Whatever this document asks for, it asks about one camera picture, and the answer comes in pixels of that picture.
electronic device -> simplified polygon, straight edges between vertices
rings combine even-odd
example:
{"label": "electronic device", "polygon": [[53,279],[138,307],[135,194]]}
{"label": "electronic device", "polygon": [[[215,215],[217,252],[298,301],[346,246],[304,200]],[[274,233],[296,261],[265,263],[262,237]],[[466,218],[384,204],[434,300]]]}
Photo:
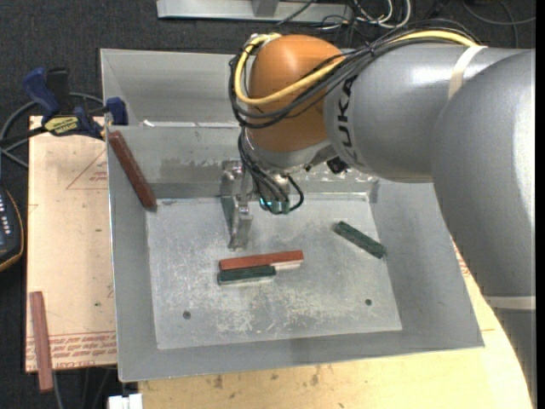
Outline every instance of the electronic device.
{"label": "electronic device", "polygon": [[9,191],[0,185],[0,272],[19,261],[24,237],[19,208]]}

yellow cable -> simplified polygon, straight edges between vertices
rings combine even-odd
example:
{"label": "yellow cable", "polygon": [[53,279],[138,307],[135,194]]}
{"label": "yellow cable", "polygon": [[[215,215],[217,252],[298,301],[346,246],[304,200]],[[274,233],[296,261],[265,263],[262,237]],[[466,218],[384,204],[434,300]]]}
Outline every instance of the yellow cable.
{"label": "yellow cable", "polygon": [[[243,103],[246,103],[247,105],[251,106],[259,106],[264,105],[267,103],[271,103],[273,101],[280,100],[281,98],[292,94],[293,92],[297,91],[298,89],[304,88],[306,85],[311,84],[312,82],[315,82],[321,77],[323,77],[325,74],[333,70],[337,65],[341,63],[341,60],[338,62],[335,62],[333,64],[329,64],[328,66],[325,66],[324,68],[321,68],[320,70],[310,74],[309,76],[306,76],[305,78],[298,80],[294,84],[281,89],[280,91],[277,91],[273,94],[270,94],[266,97],[262,97],[259,99],[250,99],[244,93],[241,89],[241,80],[242,80],[242,72],[244,69],[244,65],[246,64],[246,61],[248,60],[248,56],[250,56],[250,53],[252,50],[258,46],[261,43],[265,43],[268,40],[276,39],[277,37],[280,37],[278,33],[271,33],[268,35],[260,35],[258,37],[255,37],[252,39],[245,47],[244,52],[240,56],[240,59],[238,60],[237,66],[235,68],[235,74],[234,74],[234,89],[235,94],[239,100],[241,100]],[[403,41],[405,39],[413,39],[413,38],[420,38],[420,37],[435,37],[438,39],[448,39],[454,43],[459,43],[462,45],[465,45],[467,47],[473,47],[478,44],[471,41],[470,39],[464,37],[463,35],[460,35],[458,33],[454,32],[445,32],[445,31],[423,31],[423,32],[414,32],[409,33],[408,35],[405,35],[403,37],[399,37],[398,39],[395,39],[394,42],[397,41]]]}
{"label": "yellow cable", "polygon": [[259,105],[264,105],[266,103],[271,103],[273,101],[277,101],[289,94],[292,94],[298,89],[304,88],[306,85],[309,85],[321,79],[321,77],[323,77],[325,74],[333,70],[333,68],[335,68],[337,65],[341,63],[340,61],[338,61],[334,64],[329,64],[328,66],[325,66],[324,68],[319,69],[318,71],[312,73],[311,75],[306,76],[305,78],[302,78],[301,80],[298,80],[294,84],[284,89],[281,89],[280,91],[277,91],[273,94],[268,95],[267,97],[262,97],[260,99],[250,99],[249,97],[243,94],[241,89],[240,81],[242,79],[242,71],[248,59],[248,56],[250,55],[250,52],[254,49],[254,47],[257,44],[265,42],[266,40],[269,39],[269,37],[270,37],[269,35],[266,35],[264,37],[256,37],[255,39],[250,41],[250,43],[244,48],[244,51],[246,53],[243,53],[242,56],[240,56],[240,60],[238,61],[237,67],[235,68],[235,75],[234,75],[235,94],[237,95],[239,100],[246,103],[247,105],[259,106]]}
{"label": "yellow cable", "polygon": [[477,43],[475,43],[474,41],[472,41],[471,39],[467,37],[464,37],[463,35],[460,35],[454,32],[445,32],[445,31],[422,31],[422,32],[409,33],[408,35],[395,39],[394,42],[403,41],[404,39],[413,39],[413,38],[419,38],[419,37],[436,37],[438,39],[448,39],[454,43],[459,43],[467,47],[474,47],[475,45],[478,45]]}

red wooden block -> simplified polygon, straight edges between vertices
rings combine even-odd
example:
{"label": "red wooden block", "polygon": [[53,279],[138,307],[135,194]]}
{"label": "red wooden block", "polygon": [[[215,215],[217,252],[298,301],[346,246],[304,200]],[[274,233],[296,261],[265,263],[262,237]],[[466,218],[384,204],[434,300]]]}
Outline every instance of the red wooden block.
{"label": "red wooden block", "polygon": [[231,257],[220,260],[220,270],[263,267],[273,265],[276,269],[294,268],[303,262],[303,252],[301,250],[280,251],[279,253],[269,253],[266,255],[253,255],[243,257]]}

wooden block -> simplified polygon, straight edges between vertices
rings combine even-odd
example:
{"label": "wooden block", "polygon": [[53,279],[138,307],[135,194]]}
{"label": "wooden block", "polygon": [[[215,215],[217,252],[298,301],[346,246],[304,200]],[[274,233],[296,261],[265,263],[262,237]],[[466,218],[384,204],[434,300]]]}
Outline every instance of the wooden block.
{"label": "wooden block", "polygon": [[48,323],[45,316],[42,292],[31,292],[29,300],[31,304],[32,329],[34,330],[34,346],[36,347],[39,388],[40,392],[49,392],[53,390],[53,368],[51,367]]}
{"label": "wooden block", "polygon": [[220,260],[220,270],[227,271],[240,268],[264,267],[273,265],[276,269],[296,268],[303,262],[301,250],[280,251],[266,255],[231,257]]}
{"label": "wooden block", "polygon": [[136,195],[145,208],[152,209],[157,206],[155,194],[136,163],[133,153],[119,130],[108,134],[108,142],[119,159],[125,174],[136,191]]}

scratched metal surface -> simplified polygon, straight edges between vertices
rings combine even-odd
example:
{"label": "scratched metal surface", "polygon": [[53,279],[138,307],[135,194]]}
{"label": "scratched metal surface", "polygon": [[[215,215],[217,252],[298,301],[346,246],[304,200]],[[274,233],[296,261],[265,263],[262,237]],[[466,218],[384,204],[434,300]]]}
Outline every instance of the scratched metal surface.
{"label": "scratched metal surface", "polygon": [[[219,199],[165,200],[146,213],[159,349],[401,329],[387,264],[332,230],[343,220],[377,239],[365,196],[315,194],[289,216],[251,209],[246,252],[227,249]],[[304,263],[273,281],[215,281],[221,258],[295,249]]]}

